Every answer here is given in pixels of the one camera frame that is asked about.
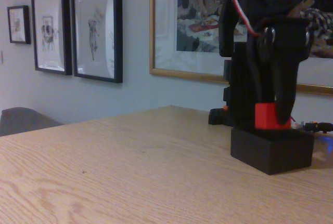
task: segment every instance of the gray chair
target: gray chair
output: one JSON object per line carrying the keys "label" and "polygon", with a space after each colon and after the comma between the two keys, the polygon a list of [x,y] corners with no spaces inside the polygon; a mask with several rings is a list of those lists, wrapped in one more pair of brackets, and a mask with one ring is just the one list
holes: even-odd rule
{"label": "gray chair", "polygon": [[22,107],[3,110],[0,137],[62,125],[34,110]]}

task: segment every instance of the gold picture frame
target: gold picture frame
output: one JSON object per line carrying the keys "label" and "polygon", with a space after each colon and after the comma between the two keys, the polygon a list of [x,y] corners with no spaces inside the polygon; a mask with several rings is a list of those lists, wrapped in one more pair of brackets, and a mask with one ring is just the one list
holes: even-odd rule
{"label": "gold picture frame", "polygon": [[[156,0],[149,0],[149,73],[157,76],[168,76],[168,77],[177,77],[184,78],[187,80],[197,80],[202,82],[217,82],[217,83],[227,83],[223,76],[220,75],[211,75],[211,74],[202,74],[194,72],[184,72],[184,71],[175,71],[175,70],[165,70],[158,69],[155,67],[155,6]],[[333,87],[329,86],[319,86],[319,85],[308,85],[308,84],[298,84],[298,92],[301,93],[310,93],[310,94],[320,94],[320,95],[330,95],[333,96]]]}

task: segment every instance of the framed artwork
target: framed artwork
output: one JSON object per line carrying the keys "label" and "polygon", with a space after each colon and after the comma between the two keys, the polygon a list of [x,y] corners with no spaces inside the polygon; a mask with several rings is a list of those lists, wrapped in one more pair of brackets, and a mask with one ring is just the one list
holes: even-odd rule
{"label": "framed artwork", "polygon": [[29,7],[8,7],[9,39],[15,44],[31,44]]}
{"label": "framed artwork", "polygon": [[[150,0],[150,74],[225,83],[224,60],[230,58],[219,55],[223,0],[166,1]],[[333,95],[332,7],[332,0],[304,0],[293,10],[300,17],[313,17],[316,29],[310,58],[300,65],[298,91]],[[242,22],[235,28],[234,39],[247,41]]]}
{"label": "framed artwork", "polygon": [[74,76],[122,83],[122,0],[72,0]]}
{"label": "framed artwork", "polygon": [[72,75],[69,0],[32,0],[37,71]]}

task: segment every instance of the wall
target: wall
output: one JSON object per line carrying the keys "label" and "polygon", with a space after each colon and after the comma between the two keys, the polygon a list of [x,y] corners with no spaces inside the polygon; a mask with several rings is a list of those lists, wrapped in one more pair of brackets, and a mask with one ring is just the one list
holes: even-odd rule
{"label": "wall", "polygon": [[[149,0],[123,0],[124,83],[85,80],[34,70],[33,45],[9,43],[7,7],[31,0],[0,0],[0,110],[28,107],[63,123],[170,104],[210,110],[223,105],[221,84],[149,74]],[[333,122],[333,98],[298,95],[296,120]]]}

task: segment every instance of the wooden frame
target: wooden frame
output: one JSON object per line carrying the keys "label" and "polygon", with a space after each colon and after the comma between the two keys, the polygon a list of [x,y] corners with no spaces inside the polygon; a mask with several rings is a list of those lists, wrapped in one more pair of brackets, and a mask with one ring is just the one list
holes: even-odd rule
{"label": "wooden frame", "polygon": [[123,16],[122,16],[122,0],[113,0],[113,20],[114,20],[114,78],[94,76],[88,74],[80,74],[78,72],[78,52],[76,44],[76,15],[75,0],[72,0],[72,35],[73,35],[73,53],[74,53],[74,76],[98,80],[111,83],[123,82]]}
{"label": "wooden frame", "polygon": [[[155,0],[149,0],[149,8],[150,8],[149,72],[150,72],[150,74],[158,75],[158,76],[178,77],[178,78],[184,78],[184,79],[188,79],[188,80],[198,80],[198,81],[203,81],[203,82],[227,83],[223,79],[223,76],[220,76],[220,75],[210,75],[210,74],[202,74],[202,73],[194,73],[194,72],[165,70],[165,69],[158,69],[155,67],[155,4],[156,4]],[[312,94],[333,96],[333,87],[328,87],[328,86],[298,84],[297,89],[298,89],[298,92],[302,92],[302,93],[312,93]]]}
{"label": "wooden frame", "polygon": [[[23,10],[23,27],[24,27],[24,38],[25,41],[13,41],[11,34],[11,22],[10,22],[10,11],[12,9],[22,9]],[[30,36],[30,17],[29,17],[29,6],[16,6],[16,7],[8,7],[8,26],[9,26],[9,40],[14,44],[31,44],[31,36]]]}
{"label": "wooden frame", "polygon": [[49,73],[55,73],[55,74],[61,74],[61,75],[72,75],[72,47],[71,47],[71,31],[70,31],[71,23],[70,23],[70,5],[69,5],[69,3],[70,3],[69,0],[61,0],[63,66],[64,66],[65,71],[57,71],[57,70],[40,68],[38,66],[37,39],[36,39],[37,36],[36,36],[36,22],[35,22],[35,0],[31,0],[36,71],[49,72]]}

